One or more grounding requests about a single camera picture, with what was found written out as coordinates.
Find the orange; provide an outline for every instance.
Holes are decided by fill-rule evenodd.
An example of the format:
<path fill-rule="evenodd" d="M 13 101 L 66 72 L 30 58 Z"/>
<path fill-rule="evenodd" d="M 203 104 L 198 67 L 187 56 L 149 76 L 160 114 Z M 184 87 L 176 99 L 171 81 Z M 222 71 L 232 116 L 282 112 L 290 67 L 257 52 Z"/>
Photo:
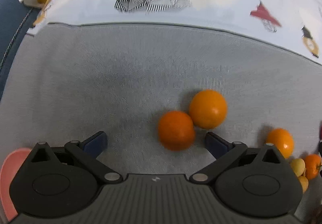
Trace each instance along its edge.
<path fill-rule="evenodd" d="M 192 119 L 182 111 L 164 114 L 159 120 L 158 133 L 162 145 L 172 151 L 189 148 L 196 136 Z"/>
<path fill-rule="evenodd" d="M 305 157 L 305 176 L 308 180 L 315 178 L 320 171 L 321 168 L 321 157 L 317 154 L 310 154 Z"/>
<path fill-rule="evenodd" d="M 273 143 L 286 159 L 292 155 L 294 150 L 292 135 L 285 129 L 272 130 L 265 143 Z"/>
<path fill-rule="evenodd" d="M 189 114 L 196 126 L 207 130 L 213 129 L 225 120 L 227 103 L 219 92 L 203 90 L 192 99 Z"/>

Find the round disc cover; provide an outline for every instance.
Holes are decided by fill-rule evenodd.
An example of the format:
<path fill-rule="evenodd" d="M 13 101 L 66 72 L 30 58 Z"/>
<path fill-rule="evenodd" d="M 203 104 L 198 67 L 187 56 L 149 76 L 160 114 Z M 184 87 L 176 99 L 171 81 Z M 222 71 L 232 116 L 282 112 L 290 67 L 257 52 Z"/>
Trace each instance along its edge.
<path fill-rule="evenodd" d="M 73 214 L 94 198 L 98 185 L 88 171 L 47 162 L 31 164 L 26 174 L 10 185 L 10 197 L 17 212 L 44 218 Z"/>
<path fill-rule="evenodd" d="M 231 209 L 261 218 L 284 215 L 302 198 L 301 184 L 287 162 L 260 161 L 229 169 L 218 177 L 214 190 Z"/>

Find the gray fabric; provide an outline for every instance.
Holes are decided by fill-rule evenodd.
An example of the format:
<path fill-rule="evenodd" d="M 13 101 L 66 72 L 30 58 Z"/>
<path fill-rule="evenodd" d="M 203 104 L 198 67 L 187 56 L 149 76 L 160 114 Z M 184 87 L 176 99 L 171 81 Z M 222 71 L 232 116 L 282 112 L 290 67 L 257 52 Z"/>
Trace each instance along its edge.
<path fill-rule="evenodd" d="M 0 162 L 37 141 L 59 146 L 103 130 L 109 148 L 99 160 L 116 171 L 190 175 L 214 160 L 202 145 L 205 131 L 198 130 L 187 151 L 170 152 L 157 141 L 157 121 L 166 110 L 187 110 L 206 88 L 228 101 L 227 119 L 214 130 L 226 140 L 259 146 L 272 126 L 283 127 L 294 136 L 294 156 L 316 152 L 321 69 L 225 32 L 51 24 L 25 37 L 11 67 L 0 102 Z M 310 183 L 297 212 L 301 219 L 321 199 L 321 182 Z"/>

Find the fruit cluster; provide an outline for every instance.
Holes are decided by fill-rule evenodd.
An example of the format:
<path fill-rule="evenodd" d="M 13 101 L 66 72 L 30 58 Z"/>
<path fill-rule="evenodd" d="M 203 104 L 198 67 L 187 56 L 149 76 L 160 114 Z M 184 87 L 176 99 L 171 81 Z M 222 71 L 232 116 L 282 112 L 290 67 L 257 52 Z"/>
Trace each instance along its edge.
<path fill-rule="evenodd" d="M 309 186 L 309 180 L 314 179 L 320 171 L 321 157 L 317 154 L 310 154 L 304 159 L 293 159 L 290 165 L 298 177 L 304 193 Z"/>
<path fill-rule="evenodd" d="M 227 103 L 219 92 L 209 89 L 200 91 L 190 103 L 189 115 L 174 110 L 160 118 L 159 141 L 172 151 L 187 149 L 194 143 L 194 125 L 209 130 L 219 126 L 226 115 Z"/>

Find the lemon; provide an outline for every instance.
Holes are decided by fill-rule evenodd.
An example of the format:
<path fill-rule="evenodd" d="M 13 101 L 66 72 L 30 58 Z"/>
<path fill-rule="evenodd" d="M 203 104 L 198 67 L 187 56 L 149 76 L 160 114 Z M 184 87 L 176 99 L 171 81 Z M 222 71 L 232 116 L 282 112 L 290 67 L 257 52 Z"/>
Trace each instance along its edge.
<path fill-rule="evenodd" d="M 297 177 L 303 175 L 305 170 L 305 162 L 303 159 L 293 159 L 290 165 Z"/>
<path fill-rule="evenodd" d="M 300 181 L 301 185 L 302 185 L 302 189 L 303 189 L 303 193 L 308 189 L 309 186 L 309 181 L 306 177 L 304 176 L 299 176 L 298 180 Z"/>

